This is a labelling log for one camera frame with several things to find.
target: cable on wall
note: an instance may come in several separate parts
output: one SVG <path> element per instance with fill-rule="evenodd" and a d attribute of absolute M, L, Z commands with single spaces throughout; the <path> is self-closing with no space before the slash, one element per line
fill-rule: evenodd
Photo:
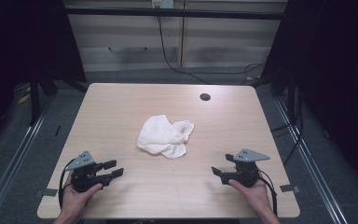
<path fill-rule="evenodd" d="M 241 82 L 240 86 L 243 85 L 245 82 L 246 82 L 246 78 L 247 78 L 247 73 L 252 71 L 252 70 L 255 70 L 258 66 L 261 66 L 261 65 L 264 65 L 264 63 L 250 63 L 248 65 L 245 66 L 245 70 L 242 71 L 242 72 L 185 72 L 185 71 L 182 71 L 182 70 L 178 70 L 174 67 L 172 67 L 170 65 L 170 63 L 168 62 L 168 59 L 167 59 L 167 54 L 165 52 L 165 46 L 164 46 L 164 38 L 162 37 L 162 24 L 161 24 L 161 17 L 158 16 L 158 29 L 159 29 L 159 36 L 160 36 L 160 39 L 161 39 L 161 46 L 162 46 L 162 53 L 164 55 L 164 60 L 165 60 L 165 63 L 175 72 L 178 72 L 178 73 L 181 73 L 181 74 L 186 74 L 186 75 L 189 75 L 191 77 L 194 77 L 196 78 L 197 80 L 201 81 L 202 83 L 205 83 L 207 85 L 212 85 L 211 83 L 201 79 L 200 77 L 197 77 L 196 75 L 201 75 L 201 74 L 209 74 L 209 75 L 240 75 L 240 74 L 245 74 L 245 79 L 243 80 L 243 82 Z"/>

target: black curtain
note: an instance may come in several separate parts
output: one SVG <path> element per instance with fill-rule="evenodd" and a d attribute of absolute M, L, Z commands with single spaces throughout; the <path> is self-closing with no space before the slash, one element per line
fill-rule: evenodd
<path fill-rule="evenodd" d="M 290 1 L 262 77 L 281 94 L 293 74 L 310 110 L 358 171 L 358 1 Z"/>
<path fill-rule="evenodd" d="M 62 0 L 0 1 L 0 118 L 13 88 L 40 79 L 86 81 Z"/>

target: black circular hole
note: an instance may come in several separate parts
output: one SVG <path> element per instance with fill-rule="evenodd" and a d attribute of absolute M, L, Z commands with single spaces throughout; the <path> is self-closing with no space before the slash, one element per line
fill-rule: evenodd
<path fill-rule="evenodd" d="M 200 98 L 203 101 L 209 101 L 209 100 L 211 100 L 211 95 L 208 94 L 208 93 L 203 93 L 203 94 L 200 95 Z"/>

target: forearm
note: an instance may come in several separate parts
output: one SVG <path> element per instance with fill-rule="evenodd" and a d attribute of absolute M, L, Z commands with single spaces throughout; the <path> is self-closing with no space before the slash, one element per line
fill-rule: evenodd
<path fill-rule="evenodd" d="M 54 220 L 53 224 L 72 224 L 76 223 L 76 218 L 60 213 L 60 215 Z"/>
<path fill-rule="evenodd" d="M 256 215 L 261 219 L 264 224 L 279 224 L 279 219 L 275 216 L 272 210 L 266 209 L 263 211 L 255 211 Z"/>

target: gray floor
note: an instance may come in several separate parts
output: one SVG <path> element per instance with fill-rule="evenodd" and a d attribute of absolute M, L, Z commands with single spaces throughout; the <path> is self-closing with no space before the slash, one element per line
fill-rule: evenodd
<path fill-rule="evenodd" d="M 187 68 L 186 71 L 193 73 L 238 72 L 244 71 L 244 66 Z M 245 74 L 196 74 L 196 76 L 211 84 L 239 85 L 246 80 L 244 84 L 248 85 L 260 72 L 261 70 L 255 69 L 252 73 L 247 74 L 249 79 Z M 190 75 L 174 72 L 170 68 L 88 72 L 87 77 L 89 83 L 205 84 Z M 43 220 L 37 217 L 36 210 L 41 199 L 34 195 L 37 190 L 44 189 L 47 186 L 85 95 L 66 84 L 57 83 L 57 85 L 59 92 L 56 96 L 49 98 L 43 96 L 43 93 L 41 94 L 42 105 L 49 102 L 49 100 L 51 100 L 51 105 L 48 107 L 43 124 L 0 206 L 0 223 L 51 223 L 51 220 Z M 256 92 L 270 129 L 282 126 L 284 121 L 276 105 L 276 98 L 270 93 L 269 85 L 257 88 Z M 17 100 L 21 96 L 22 91 L 16 92 L 15 100 L 1 123 L 0 177 L 6 171 L 7 165 L 29 128 L 30 102 L 27 101 L 22 105 L 18 105 Z M 295 144 L 294 140 L 286 129 L 272 134 L 277 136 L 274 139 L 284 160 Z M 337 145 L 324 136 L 324 128 L 307 109 L 306 105 L 303 106 L 303 138 L 309 146 L 312 157 L 319 165 L 326 183 L 336 196 L 346 219 L 349 223 L 358 223 L 358 174 L 343 159 Z M 333 223 L 333 219 L 326 209 L 324 201 L 298 152 L 294 153 L 285 169 L 291 184 L 298 186 L 300 189 L 300 192 L 296 194 L 296 198 L 301 214 L 296 218 L 282 218 L 281 223 Z M 104 223 L 104 220 L 88 220 L 86 223 Z M 259 223 L 259 221 L 245 219 L 242 223 Z"/>

